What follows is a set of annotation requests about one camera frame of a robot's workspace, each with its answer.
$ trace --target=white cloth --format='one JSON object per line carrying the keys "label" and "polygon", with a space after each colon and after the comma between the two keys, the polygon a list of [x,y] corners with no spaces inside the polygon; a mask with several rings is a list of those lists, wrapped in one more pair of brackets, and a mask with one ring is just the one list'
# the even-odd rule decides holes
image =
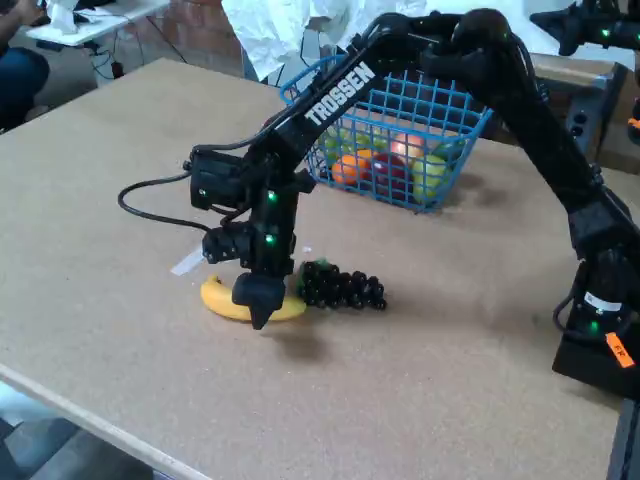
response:
{"label": "white cloth", "polygon": [[[229,22],[249,59],[263,79],[299,55],[309,21],[323,17],[322,30],[333,44],[345,47],[378,15],[398,12],[409,16],[465,13],[474,8],[495,8],[509,20],[531,52],[557,55],[559,44],[529,21],[532,13],[566,8],[572,0],[222,0]],[[617,61],[635,68],[632,51],[582,46],[575,58]]]}
{"label": "white cloth", "polygon": [[78,0],[48,0],[47,15],[51,19],[51,26],[69,35],[76,33],[78,27],[73,22],[73,9]]}

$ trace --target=orange tag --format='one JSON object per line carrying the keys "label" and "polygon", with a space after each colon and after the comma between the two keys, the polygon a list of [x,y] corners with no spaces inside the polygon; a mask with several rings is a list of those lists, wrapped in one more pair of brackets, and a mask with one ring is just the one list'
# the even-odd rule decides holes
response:
{"label": "orange tag", "polygon": [[616,359],[618,360],[618,363],[620,364],[620,366],[622,368],[633,367],[635,363],[631,358],[631,356],[629,355],[629,352],[627,352],[627,349],[624,348],[624,345],[622,345],[622,342],[618,338],[618,335],[616,335],[615,332],[611,332],[611,333],[607,333],[606,337],[607,337],[607,344],[609,345],[609,348],[611,349]]}

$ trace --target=brick wall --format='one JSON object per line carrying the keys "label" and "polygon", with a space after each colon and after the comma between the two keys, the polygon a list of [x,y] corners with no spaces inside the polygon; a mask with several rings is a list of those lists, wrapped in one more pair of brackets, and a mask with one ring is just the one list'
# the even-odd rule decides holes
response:
{"label": "brick wall", "polygon": [[[221,0],[172,0],[165,12],[151,17],[167,39],[180,51],[198,51],[241,62],[240,42],[222,10]],[[136,23],[140,41],[166,47],[146,20]],[[132,26],[127,27],[134,33]]]}

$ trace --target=table edge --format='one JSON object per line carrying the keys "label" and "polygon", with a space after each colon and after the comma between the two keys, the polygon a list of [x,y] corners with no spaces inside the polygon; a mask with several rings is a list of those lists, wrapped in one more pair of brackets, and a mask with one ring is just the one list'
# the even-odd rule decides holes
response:
{"label": "table edge", "polygon": [[51,407],[72,423],[162,473],[181,479],[211,480],[210,477],[3,364],[0,364],[0,381]]}

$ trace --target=robotic arm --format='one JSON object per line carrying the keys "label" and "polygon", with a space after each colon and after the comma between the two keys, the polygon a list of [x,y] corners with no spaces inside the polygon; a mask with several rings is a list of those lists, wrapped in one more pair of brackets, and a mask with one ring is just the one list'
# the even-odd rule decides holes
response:
{"label": "robotic arm", "polygon": [[[463,16],[382,15],[353,39],[344,61],[270,119],[244,158],[216,151],[223,146],[194,147],[192,205],[234,209],[205,235],[204,255],[210,263],[240,259],[250,269],[237,279],[233,301],[250,308],[253,327],[261,329],[280,308],[284,277],[293,271],[298,195],[314,187],[305,170],[296,172],[299,163],[385,75],[406,69],[457,80],[496,110],[565,207],[580,260],[570,295],[555,312],[557,319],[573,301],[568,326],[562,326],[566,334],[588,342],[624,334],[630,312],[640,309],[638,228],[541,99],[528,52],[507,20],[488,9]],[[248,210],[248,221],[233,221]]]}

